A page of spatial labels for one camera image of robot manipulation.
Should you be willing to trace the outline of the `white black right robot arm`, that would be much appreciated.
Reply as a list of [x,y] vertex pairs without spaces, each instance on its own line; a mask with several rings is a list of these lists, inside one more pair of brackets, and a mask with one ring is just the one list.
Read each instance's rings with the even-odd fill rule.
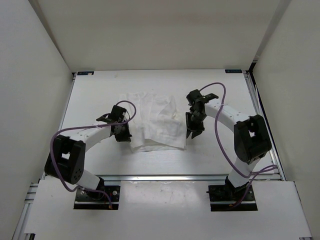
[[272,148],[264,118],[256,114],[249,116],[224,105],[219,99],[190,100],[186,113],[186,136],[194,139],[205,130],[206,117],[214,119],[214,131],[218,136],[218,123],[233,133],[236,160],[227,176],[224,193],[230,200],[238,199],[260,159]]

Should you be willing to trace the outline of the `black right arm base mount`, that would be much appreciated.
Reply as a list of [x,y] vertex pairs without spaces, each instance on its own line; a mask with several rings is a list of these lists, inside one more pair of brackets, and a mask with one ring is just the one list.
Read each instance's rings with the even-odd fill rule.
[[257,211],[257,203],[253,187],[231,190],[227,184],[209,185],[210,210],[212,212],[252,212]]

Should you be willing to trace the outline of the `white fabric skirt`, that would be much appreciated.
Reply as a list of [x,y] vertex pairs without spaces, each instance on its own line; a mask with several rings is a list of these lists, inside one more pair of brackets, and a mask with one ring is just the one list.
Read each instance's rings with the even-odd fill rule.
[[184,150],[186,148],[186,120],[177,109],[173,96],[151,92],[124,93],[119,95],[129,115],[136,112],[129,122],[132,135],[132,152]]

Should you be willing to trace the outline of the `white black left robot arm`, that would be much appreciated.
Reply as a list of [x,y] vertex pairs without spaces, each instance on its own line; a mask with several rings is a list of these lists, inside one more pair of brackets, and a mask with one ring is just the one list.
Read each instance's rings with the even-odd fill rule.
[[86,152],[112,136],[118,142],[129,142],[129,122],[107,118],[106,122],[59,130],[50,140],[45,174],[60,180],[68,192],[84,189],[93,200],[100,200],[105,188],[100,177],[85,170]]

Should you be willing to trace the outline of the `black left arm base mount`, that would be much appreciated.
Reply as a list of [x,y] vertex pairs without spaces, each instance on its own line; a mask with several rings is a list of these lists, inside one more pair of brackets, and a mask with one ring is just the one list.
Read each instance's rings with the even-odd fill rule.
[[73,208],[75,210],[118,210],[121,193],[120,185],[105,185],[103,193],[96,193],[78,189],[75,194]]

